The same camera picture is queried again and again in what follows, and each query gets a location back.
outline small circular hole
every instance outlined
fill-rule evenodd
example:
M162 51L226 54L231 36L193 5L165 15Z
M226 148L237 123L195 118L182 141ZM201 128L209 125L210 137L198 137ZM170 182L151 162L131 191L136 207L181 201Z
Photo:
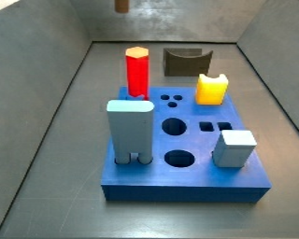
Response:
M166 153L165 161L177 168L185 168L195 163L195 156L185 150L173 150Z
M174 96L174 98L175 98L178 101L181 101L181 100L183 99L183 96L178 94L178 95Z
M178 104L175 102L169 102L167 104L171 108L175 108L178 106Z
M182 135L186 132L187 126L183 120L170 118L162 123L162 129L170 135Z
M160 96L160 99L165 100L165 101L167 101L167 100L170 100L170 96L169 96L167 94L163 94L163 95Z

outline blue base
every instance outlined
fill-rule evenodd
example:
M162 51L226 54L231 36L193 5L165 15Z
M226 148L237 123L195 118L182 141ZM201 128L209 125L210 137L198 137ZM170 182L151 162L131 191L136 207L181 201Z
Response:
M160 99L163 94L170 96L169 100ZM119 98L126 99L127 95L127 88L122 87ZM182 100L175 100L175 95L181 95ZM230 95L226 95L223 105L198 105L194 88L154 87L150 100L156 106L154 161L147 165L138 160L126 165L115 164L110 140L102 181L106 200L255 203L271 188L255 152L243 168L219 168L213 160L221 134L218 123L230 123L234 130L245 129ZM185 134L170 135L162 130L162 123L170 118L186 122ZM202 121L213 123L213 132L201 131ZM166 153L177 149L195 156L191 166L175 167L166 162Z

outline white cube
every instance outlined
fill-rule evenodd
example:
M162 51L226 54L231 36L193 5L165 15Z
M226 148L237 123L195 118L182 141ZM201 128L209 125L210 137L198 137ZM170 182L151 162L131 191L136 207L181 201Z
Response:
M221 132L214 150L218 167L243 167L257 146L251 131L225 130Z

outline gray wall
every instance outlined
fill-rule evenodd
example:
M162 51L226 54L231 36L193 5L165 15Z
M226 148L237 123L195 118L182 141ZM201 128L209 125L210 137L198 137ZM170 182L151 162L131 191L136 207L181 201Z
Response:
M95 41L237 42L266 0L71 0Z
M270 0L238 46L299 129L299 1Z
M0 11L0 224L90 43L67 0Z

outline box floor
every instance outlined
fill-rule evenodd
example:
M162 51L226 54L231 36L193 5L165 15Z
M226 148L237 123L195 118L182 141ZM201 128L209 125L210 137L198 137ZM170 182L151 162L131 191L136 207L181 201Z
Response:
M197 85L195 77L163 76L163 48L215 51L210 77L229 77L273 183L257 204L106 201L106 104L124 85L124 50L136 45L151 52L152 86ZM299 135L235 45L94 45L0 231L0 238L9 237L299 238Z

